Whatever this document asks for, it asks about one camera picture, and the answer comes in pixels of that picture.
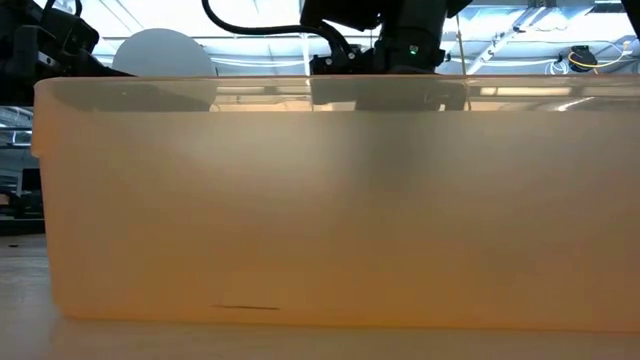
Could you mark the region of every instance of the ceiling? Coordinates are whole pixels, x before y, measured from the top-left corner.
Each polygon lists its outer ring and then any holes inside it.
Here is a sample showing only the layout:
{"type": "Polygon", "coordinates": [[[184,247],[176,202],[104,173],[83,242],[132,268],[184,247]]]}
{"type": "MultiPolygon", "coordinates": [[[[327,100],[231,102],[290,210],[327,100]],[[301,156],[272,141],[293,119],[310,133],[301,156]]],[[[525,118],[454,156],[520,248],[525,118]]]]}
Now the ceiling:
{"type": "MultiPolygon", "coordinates": [[[[589,45],[601,63],[618,60],[608,72],[633,71],[638,48],[634,31],[619,1],[546,0],[558,7],[529,9],[530,0],[475,0],[460,13],[463,52],[467,68],[477,74],[550,74],[567,70],[551,66],[558,54],[572,45],[589,45]],[[528,26],[510,33],[514,23],[528,26]],[[624,42],[630,41],[621,59],[624,42]]],[[[37,0],[43,5],[46,0],[37,0]]],[[[241,26],[296,24],[301,0],[211,0],[211,7],[226,22],[241,26]]],[[[206,17],[200,0],[83,0],[82,17],[102,37],[94,55],[109,65],[118,47],[143,29],[167,28],[198,41],[221,76],[304,75],[310,55],[326,55],[324,39],[301,34],[270,37],[237,36],[206,17]]],[[[73,10],[73,0],[57,6],[73,10]]],[[[371,46],[377,32],[338,29],[353,44],[371,46]]],[[[451,54],[438,72],[462,73],[456,19],[445,24],[441,48],[451,54]]]]}

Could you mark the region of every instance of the translucent plastic bin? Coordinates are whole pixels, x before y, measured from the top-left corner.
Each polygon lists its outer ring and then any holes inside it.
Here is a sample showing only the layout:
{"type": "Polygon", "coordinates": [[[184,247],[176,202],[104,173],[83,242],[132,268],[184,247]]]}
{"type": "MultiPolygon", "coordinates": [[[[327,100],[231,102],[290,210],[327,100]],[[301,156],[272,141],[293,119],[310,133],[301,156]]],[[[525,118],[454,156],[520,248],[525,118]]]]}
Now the translucent plastic bin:
{"type": "Polygon", "coordinates": [[[640,331],[637,77],[36,90],[66,315],[640,331]]]}

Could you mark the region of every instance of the plastic container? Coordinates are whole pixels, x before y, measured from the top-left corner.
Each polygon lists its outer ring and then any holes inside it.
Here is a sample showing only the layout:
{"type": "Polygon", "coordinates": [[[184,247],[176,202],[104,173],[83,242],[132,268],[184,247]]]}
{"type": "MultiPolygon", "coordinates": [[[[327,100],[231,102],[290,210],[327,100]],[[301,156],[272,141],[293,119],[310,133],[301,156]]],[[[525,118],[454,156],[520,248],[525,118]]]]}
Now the plastic container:
{"type": "Polygon", "coordinates": [[[640,331],[637,77],[36,92],[66,315],[640,331]]]}

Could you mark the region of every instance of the table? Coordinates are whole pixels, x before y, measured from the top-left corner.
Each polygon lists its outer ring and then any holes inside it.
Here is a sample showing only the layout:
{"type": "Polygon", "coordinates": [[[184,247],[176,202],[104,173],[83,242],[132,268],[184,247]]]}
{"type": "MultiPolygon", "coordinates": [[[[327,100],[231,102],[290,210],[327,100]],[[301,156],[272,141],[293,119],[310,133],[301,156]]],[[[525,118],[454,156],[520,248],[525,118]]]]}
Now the table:
{"type": "Polygon", "coordinates": [[[640,334],[65,319],[51,301],[45,238],[0,238],[0,359],[89,358],[620,360],[640,358],[640,334]]]}

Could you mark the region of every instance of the black machine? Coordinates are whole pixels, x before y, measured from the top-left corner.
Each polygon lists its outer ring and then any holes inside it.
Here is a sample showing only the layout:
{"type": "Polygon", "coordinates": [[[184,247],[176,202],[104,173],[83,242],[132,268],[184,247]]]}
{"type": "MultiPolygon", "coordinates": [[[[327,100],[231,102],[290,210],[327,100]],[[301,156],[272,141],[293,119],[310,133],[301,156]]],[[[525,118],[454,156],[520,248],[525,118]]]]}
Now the black machine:
{"type": "MultiPolygon", "coordinates": [[[[314,56],[313,75],[432,74],[444,59],[442,28],[472,0],[306,0],[300,25],[246,28],[218,18],[202,0],[205,13],[220,28],[235,34],[311,33],[330,44],[331,55],[314,56]],[[357,30],[381,26],[372,49],[351,46],[327,21],[357,30]]],[[[0,105],[29,106],[33,86],[61,76],[128,76],[101,65],[91,56],[98,42],[95,29],[76,13],[41,8],[32,0],[0,0],[0,105]]],[[[640,31],[640,2],[622,0],[635,31],[640,31]]]]}

